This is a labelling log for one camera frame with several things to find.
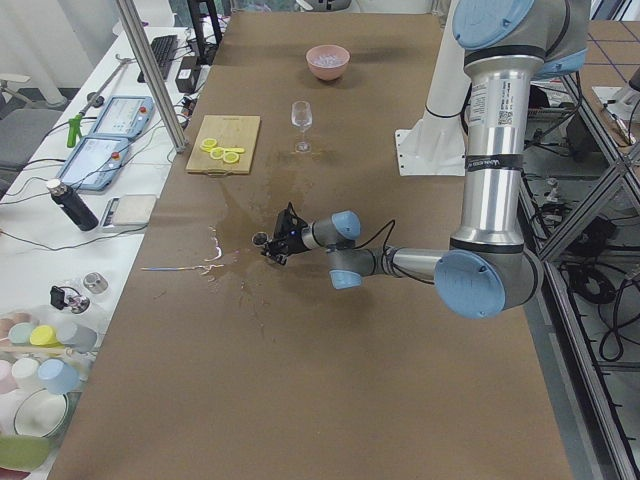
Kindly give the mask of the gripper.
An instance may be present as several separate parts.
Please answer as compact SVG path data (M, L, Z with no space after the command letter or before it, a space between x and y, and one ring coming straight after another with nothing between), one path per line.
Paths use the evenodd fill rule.
M309 251L302 240L303 230L307 226L306 222L277 223L273 238L262 247L261 254L280 265L285 265L291 255Z

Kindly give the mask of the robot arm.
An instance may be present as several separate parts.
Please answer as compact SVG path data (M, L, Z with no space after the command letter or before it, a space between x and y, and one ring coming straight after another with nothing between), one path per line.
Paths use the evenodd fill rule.
M464 178L459 228L445 251L359 244L351 211L306 222L281 211L261 253L284 263L324 249L332 284L359 286L386 274L432 284L458 315L490 318L539 290L539 260L516 225L530 84L578 71L586 58L586 1L455 1L423 118L403 131L399 154L427 175Z

